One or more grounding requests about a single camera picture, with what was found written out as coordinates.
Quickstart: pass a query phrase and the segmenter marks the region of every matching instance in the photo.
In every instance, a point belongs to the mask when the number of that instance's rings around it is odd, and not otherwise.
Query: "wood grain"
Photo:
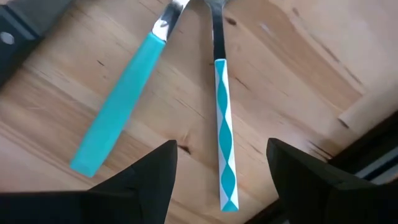
[[[98,174],[73,172],[85,131],[167,3],[72,6],[0,91],[0,190],[88,189],[176,139],[166,223],[244,223],[277,198],[268,138],[327,160],[398,109],[393,0],[231,1],[224,31],[240,211],[221,213],[211,18],[192,1]]]

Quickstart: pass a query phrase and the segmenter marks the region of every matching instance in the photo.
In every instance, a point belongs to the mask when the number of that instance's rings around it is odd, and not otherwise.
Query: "turquoise handle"
[[[166,43],[149,33],[83,138],[70,167],[95,175],[118,140]]]
[[[236,212],[239,210],[238,184],[236,180],[234,136],[226,59],[215,60],[214,66],[216,70],[220,209],[223,212]]]

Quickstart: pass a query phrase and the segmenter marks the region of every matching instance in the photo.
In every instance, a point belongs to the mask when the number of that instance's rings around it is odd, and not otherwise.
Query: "fork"
[[[210,7],[213,19],[220,209],[223,212],[236,212],[239,210],[238,185],[223,30],[223,8],[228,0],[205,0],[205,2]]]
[[[118,140],[181,13],[190,0],[172,0],[138,48],[87,130],[70,167],[95,175]]]

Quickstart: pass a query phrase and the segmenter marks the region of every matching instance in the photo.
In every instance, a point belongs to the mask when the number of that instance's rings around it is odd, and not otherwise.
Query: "spoon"
[[[205,0],[205,2],[209,5],[213,18],[220,208],[223,212],[236,212],[239,210],[238,185],[223,30],[223,8],[228,0]]]

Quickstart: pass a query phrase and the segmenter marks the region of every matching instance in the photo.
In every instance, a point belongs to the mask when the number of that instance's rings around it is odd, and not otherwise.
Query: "cutlery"
[[[118,140],[167,40],[189,0],[172,0],[156,21],[85,134],[70,167],[95,175]]]
[[[228,0],[205,0],[205,2],[209,5],[213,18],[220,207],[223,212],[236,212],[239,210],[238,185],[223,30],[223,8]]]
[[[0,5],[0,86],[35,49],[72,0],[13,0]]]

